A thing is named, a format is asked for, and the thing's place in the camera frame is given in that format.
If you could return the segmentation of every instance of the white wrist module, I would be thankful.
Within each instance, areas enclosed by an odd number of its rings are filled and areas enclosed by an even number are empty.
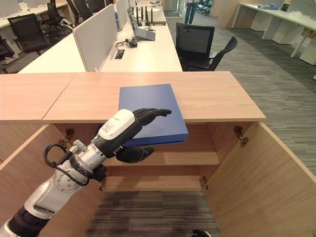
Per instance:
[[[106,140],[112,140],[134,122],[135,116],[132,111],[126,109],[119,110],[99,129],[99,135]]]

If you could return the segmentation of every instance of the cabinet hinge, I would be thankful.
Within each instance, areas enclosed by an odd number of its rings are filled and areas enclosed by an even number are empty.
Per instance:
[[[75,130],[73,128],[67,128],[65,139],[60,139],[58,143],[62,145],[64,148],[67,148],[67,143],[71,141],[71,139],[74,137]]]
[[[199,183],[201,184],[202,189],[205,187],[205,189],[208,190],[207,180],[204,175],[199,179]]]
[[[235,131],[236,137],[240,140],[241,146],[244,147],[249,142],[249,138],[243,136],[242,127],[240,126],[236,126],[234,128],[234,131]]]

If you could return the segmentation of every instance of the robotic arm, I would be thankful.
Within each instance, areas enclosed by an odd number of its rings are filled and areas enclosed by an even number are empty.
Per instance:
[[[152,147],[140,150],[123,144],[157,116],[170,113],[166,109],[139,109],[134,112],[123,109],[99,129],[88,146],[79,140],[74,142],[69,151],[57,143],[47,146],[44,160],[56,169],[54,175],[42,183],[15,216],[0,228],[0,237],[38,236],[48,221],[90,179],[99,182],[104,180],[106,167],[102,163],[105,159],[116,156],[122,162],[136,163],[150,156],[154,152]],[[59,147],[65,153],[58,162],[51,162],[47,157],[53,147]]]

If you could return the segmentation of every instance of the black cable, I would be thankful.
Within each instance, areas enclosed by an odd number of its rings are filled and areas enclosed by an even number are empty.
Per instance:
[[[138,42],[138,40],[126,39],[126,40],[124,40],[124,41],[117,42],[117,43],[115,44],[115,47],[116,47],[117,49],[118,49],[118,47],[122,47],[122,46],[127,46],[127,47],[131,48],[130,44],[131,44],[132,42]]]
[[[51,161],[48,159],[48,157],[47,157],[47,155],[48,155],[50,149],[52,149],[53,147],[59,147],[59,148],[62,149],[62,150],[64,151],[64,153],[65,153],[65,156],[64,156],[60,161],[58,161],[58,162],[55,162],[55,161],[51,162]],[[45,148],[44,152],[43,152],[43,156],[44,156],[45,163],[46,163],[48,166],[50,166],[50,167],[52,167],[52,168],[54,168],[54,169],[59,170],[60,172],[62,172],[62,173],[65,174],[66,176],[68,176],[68,178],[70,178],[70,179],[71,179],[72,181],[74,181],[76,184],[79,184],[80,186],[86,186],[86,185],[88,185],[88,183],[89,183],[89,179],[87,180],[86,183],[79,182],[79,181],[76,180],[72,175],[70,175],[68,172],[66,172],[65,170],[63,170],[63,169],[61,169],[61,168],[58,167],[58,165],[63,164],[66,160],[68,160],[69,156],[71,156],[72,154],[73,154],[72,152],[67,151],[67,150],[66,150],[62,145],[60,145],[59,143],[53,143],[53,144],[48,145],[48,146]]]

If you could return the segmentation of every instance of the blue book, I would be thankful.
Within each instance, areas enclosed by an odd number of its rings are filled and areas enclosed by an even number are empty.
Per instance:
[[[188,130],[170,84],[121,87],[119,109],[141,108],[170,109],[172,113],[144,126],[127,146],[180,143],[187,139]]]

